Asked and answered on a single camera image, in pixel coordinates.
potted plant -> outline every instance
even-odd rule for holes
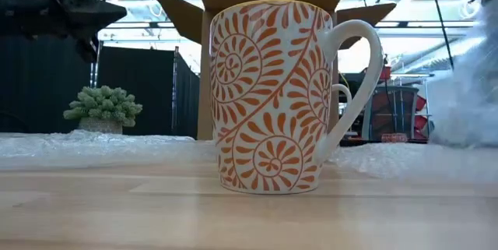
[[[79,129],[91,132],[122,134],[123,126],[135,126],[135,117],[142,105],[135,103],[135,96],[126,94],[120,87],[111,89],[83,87],[78,100],[64,111],[65,119],[79,119]]]

red object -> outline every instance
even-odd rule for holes
[[[388,133],[382,135],[381,141],[383,143],[406,143],[408,137],[405,133]]]
[[[415,128],[418,130],[423,129],[426,127],[427,124],[427,118],[424,116],[415,116]]]
[[[426,106],[426,103],[427,103],[427,99],[418,95],[417,101],[416,101],[416,106],[415,106],[416,111],[421,111]]]
[[[382,68],[381,79],[382,80],[388,80],[390,78],[391,78],[391,67],[384,66]]]
[[[417,140],[427,140],[427,136],[424,136],[418,129],[415,130],[415,135],[413,136],[414,139]]]

succulent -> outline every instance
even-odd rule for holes
[[[64,111],[65,119],[99,118],[117,121],[123,126],[135,126],[135,116],[142,111],[142,105],[135,103],[135,96],[126,90],[109,86],[101,88],[83,87],[78,100],[69,104]]]

plant pot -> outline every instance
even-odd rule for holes
[[[82,118],[78,129],[89,132],[123,134],[123,126],[117,121],[101,120],[98,118]]]

mug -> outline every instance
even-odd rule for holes
[[[350,37],[370,43],[370,63],[354,99],[331,84],[331,63]],[[254,194],[292,194],[318,186],[323,163],[374,91],[383,66],[370,24],[350,20],[332,29],[316,5],[261,0],[217,14],[210,27],[210,86],[219,180]],[[331,91],[348,97],[327,134]]]

